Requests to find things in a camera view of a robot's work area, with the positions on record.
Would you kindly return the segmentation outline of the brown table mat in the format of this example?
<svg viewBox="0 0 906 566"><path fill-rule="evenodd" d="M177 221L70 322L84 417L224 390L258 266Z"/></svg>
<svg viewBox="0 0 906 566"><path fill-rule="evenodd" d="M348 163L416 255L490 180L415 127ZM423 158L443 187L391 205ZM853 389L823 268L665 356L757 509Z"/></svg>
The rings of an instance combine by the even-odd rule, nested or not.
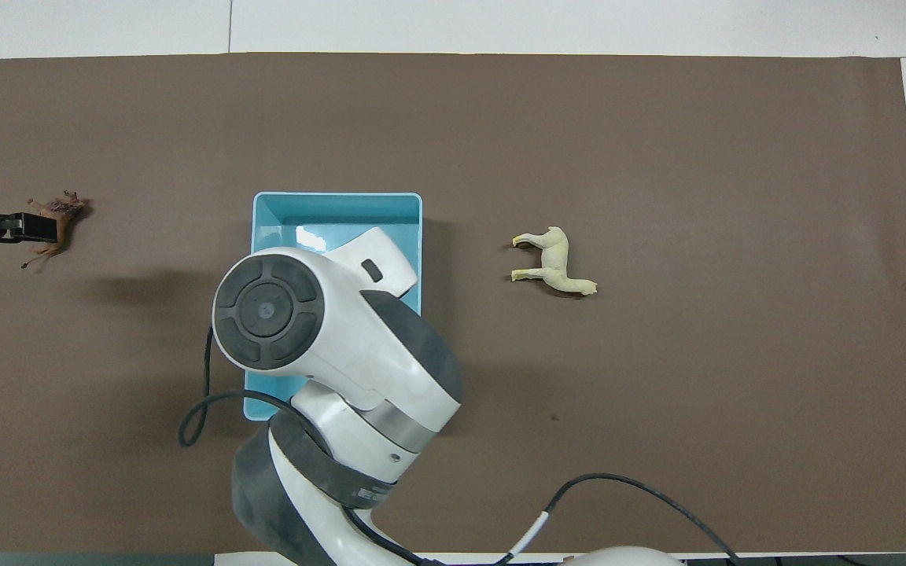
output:
<svg viewBox="0 0 906 566"><path fill-rule="evenodd" d="M201 397L260 191L413 191L461 410L375 522L502 552L613 472L735 550L906 550L906 104L874 58L245 53L0 60L0 552L261 550ZM511 281L558 226L594 295Z"/></svg>

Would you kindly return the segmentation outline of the brown lion toy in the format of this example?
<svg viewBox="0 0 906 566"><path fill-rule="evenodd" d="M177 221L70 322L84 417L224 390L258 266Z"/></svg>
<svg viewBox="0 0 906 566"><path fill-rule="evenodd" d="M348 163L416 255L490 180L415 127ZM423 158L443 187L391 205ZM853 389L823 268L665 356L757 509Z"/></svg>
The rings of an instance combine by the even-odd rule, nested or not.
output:
<svg viewBox="0 0 906 566"><path fill-rule="evenodd" d="M57 227L57 240L53 243L32 246L30 252L33 256L20 266L21 269L29 268L37 260L47 260L54 255L64 253L71 247L72 225L85 211L87 202L79 198L75 191L65 190L61 197L55 197L44 204L28 198L28 205L35 209L37 214L54 219Z"/></svg>

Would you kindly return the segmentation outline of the cream horse toy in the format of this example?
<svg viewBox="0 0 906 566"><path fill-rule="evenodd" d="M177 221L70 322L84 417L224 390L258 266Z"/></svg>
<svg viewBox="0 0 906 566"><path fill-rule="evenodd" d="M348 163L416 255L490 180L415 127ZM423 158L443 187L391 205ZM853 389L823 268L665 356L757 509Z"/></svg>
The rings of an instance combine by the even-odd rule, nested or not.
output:
<svg viewBox="0 0 906 566"><path fill-rule="evenodd" d="M521 233L513 237L511 247L530 244L540 249L540 267L511 270L511 281L541 280L546 286L558 292L594 295L598 284L585 278L572 278L568 273L569 239L558 226L548 226L546 232Z"/></svg>

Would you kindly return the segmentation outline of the light blue plastic storage box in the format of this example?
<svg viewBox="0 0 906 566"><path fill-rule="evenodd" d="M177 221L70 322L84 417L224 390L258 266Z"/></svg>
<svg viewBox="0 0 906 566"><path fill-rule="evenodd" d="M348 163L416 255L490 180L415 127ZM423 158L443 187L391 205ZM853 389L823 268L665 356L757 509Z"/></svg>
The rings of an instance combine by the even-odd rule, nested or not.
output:
<svg viewBox="0 0 906 566"><path fill-rule="evenodd" d="M420 313L422 200L414 193L260 193L252 250L223 276L211 322L223 354L256 377L263 418L270 380L323 386L356 421L441 426L448 402L425 361L435 334Z"/></svg>

